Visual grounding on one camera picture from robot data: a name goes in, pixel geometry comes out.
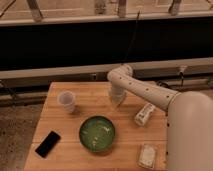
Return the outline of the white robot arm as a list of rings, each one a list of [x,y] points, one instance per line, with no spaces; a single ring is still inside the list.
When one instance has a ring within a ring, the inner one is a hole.
[[[166,171],[213,171],[213,99],[197,91],[178,92],[139,81],[132,75],[129,65],[107,74],[112,96],[128,90],[166,112]]]

